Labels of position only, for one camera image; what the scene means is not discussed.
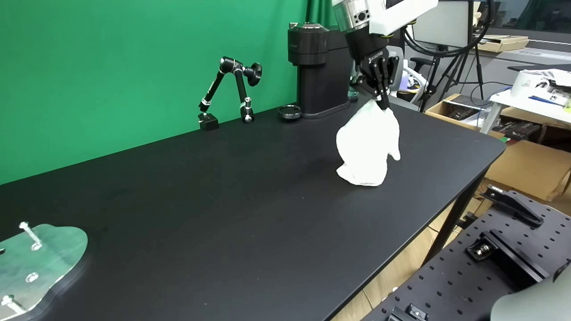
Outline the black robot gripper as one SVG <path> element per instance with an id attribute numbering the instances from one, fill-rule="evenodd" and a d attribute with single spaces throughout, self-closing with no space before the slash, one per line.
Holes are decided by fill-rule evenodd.
<path id="1" fill-rule="evenodd" d="M 389 37 L 372 33 L 368 26 L 347 33 L 348 48 L 357 67 L 363 67 L 366 83 L 373 89 L 377 105 L 389 107 L 388 89 L 393 89 L 398 78 L 400 57 L 389 55 Z"/>

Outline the black robot base pedestal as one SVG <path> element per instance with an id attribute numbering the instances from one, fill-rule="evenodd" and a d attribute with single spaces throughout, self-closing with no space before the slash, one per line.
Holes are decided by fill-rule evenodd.
<path id="1" fill-rule="evenodd" d="M 288 30 L 288 58 L 298 69 L 297 105 L 316 116 L 348 101 L 354 58 L 347 35 L 320 23 Z"/>

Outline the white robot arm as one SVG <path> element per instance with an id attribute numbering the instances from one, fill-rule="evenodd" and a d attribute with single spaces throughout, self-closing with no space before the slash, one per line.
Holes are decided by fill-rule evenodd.
<path id="1" fill-rule="evenodd" d="M 439 0 L 330 0 L 350 55 L 382 110 L 389 107 L 389 35 L 438 3 Z"/>

